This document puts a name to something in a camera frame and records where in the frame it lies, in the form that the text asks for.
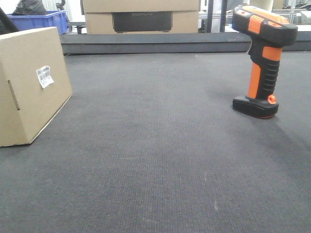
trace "stacked cardboard box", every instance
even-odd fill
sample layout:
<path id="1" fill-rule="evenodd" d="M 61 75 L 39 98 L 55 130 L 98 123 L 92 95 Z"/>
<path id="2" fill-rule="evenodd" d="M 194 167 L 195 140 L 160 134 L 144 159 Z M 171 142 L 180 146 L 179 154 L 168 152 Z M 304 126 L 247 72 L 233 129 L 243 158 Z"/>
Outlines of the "stacked cardboard box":
<path id="1" fill-rule="evenodd" d="M 88 34 L 197 33 L 199 0 L 83 0 Z"/>
<path id="2" fill-rule="evenodd" d="M 0 147 L 30 144 L 72 95 L 56 27 L 0 36 Z"/>

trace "orange button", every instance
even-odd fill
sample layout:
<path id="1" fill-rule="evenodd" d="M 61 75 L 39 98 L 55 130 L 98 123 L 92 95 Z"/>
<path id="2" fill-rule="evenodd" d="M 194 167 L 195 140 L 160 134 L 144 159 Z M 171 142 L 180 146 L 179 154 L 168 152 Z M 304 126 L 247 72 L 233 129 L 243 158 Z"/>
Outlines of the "orange button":
<path id="1" fill-rule="evenodd" d="M 269 95 L 268 102 L 270 104 L 276 104 L 276 97 L 274 95 Z"/>

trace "blue bin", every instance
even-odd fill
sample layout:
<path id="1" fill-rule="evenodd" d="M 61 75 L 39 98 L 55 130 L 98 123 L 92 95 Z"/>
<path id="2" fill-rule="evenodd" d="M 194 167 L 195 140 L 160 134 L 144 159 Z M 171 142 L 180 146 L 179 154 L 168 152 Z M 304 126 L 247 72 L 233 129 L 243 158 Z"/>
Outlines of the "blue bin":
<path id="1" fill-rule="evenodd" d="M 8 17 L 20 31 L 33 28 L 57 27 L 58 33 L 61 35 L 68 30 L 66 11 L 48 11 L 48 14 L 45 16 L 13 16 L 8 14 Z"/>

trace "gray carpet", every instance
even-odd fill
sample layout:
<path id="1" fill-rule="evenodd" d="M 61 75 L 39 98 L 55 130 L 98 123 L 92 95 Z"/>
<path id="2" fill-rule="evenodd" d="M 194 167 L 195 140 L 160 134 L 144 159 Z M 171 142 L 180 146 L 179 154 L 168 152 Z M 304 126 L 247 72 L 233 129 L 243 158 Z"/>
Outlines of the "gray carpet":
<path id="1" fill-rule="evenodd" d="M 244 53 L 67 57 L 73 97 L 0 148 L 0 232 L 310 233 L 310 61 L 282 55 L 261 120 L 231 108 Z"/>

